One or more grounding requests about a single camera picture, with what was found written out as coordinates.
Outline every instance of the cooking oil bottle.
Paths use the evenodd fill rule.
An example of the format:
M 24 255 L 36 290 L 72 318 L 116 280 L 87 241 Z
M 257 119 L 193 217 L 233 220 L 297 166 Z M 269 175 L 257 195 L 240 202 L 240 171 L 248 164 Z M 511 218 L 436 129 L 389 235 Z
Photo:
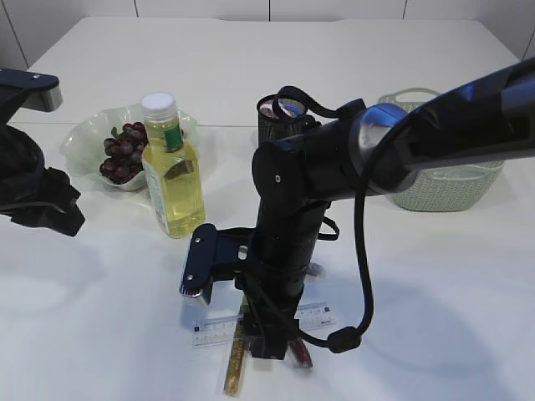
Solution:
M 142 163 L 150 200 L 163 231 L 188 236 L 206 220 L 195 149 L 184 139 L 172 94 L 147 94 L 141 108 L 149 138 Z

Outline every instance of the white bottle cap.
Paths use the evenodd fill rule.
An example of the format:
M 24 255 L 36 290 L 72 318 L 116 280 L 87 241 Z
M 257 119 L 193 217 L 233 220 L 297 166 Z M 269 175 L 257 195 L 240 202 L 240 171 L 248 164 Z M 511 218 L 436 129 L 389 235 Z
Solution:
M 141 98 L 143 115 L 149 121 L 165 123 L 175 118 L 177 114 L 175 96 L 166 92 L 154 92 Z

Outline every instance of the woven basket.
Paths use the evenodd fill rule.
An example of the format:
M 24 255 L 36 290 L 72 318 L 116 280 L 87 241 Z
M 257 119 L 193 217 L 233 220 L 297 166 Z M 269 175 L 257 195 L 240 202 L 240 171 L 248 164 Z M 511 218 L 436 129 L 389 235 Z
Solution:
M 400 102 L 401 94 L 437 92 L 423 88 L 406 89 L 379 99 L 379 103 L 392 103 L 407 112 L 422 102 Z M 459 165 L 441 169 L 423 170 L 408 190 L 393 194 L 390 199 L 409 211 L 465 211 L 474 206 L 488 191 L 502 171 L 503 161 L 476 165 Z

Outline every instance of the yellow oil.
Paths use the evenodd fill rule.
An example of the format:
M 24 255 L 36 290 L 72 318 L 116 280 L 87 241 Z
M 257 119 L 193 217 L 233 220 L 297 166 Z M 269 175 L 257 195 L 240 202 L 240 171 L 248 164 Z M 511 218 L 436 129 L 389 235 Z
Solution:
M 206 212 L 195 149 L 187 140 L 177 150 L 166 147 L 164 133 L 177 125 L 178 119 L 145 122 L 149 146 L 143 152 L 143 165 L 161 228 L 173 238 L 182 238 L 206 221 Z

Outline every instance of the cable connector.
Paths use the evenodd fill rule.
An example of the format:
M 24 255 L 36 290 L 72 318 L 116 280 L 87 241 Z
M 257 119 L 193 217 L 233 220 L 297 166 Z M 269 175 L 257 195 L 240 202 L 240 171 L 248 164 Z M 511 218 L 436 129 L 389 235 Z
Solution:
M 352 326 L 341 328 L 327 337 L 327 348 L 331 353 L 345 353 L 357 348 L 362 341 L 359 331 Z

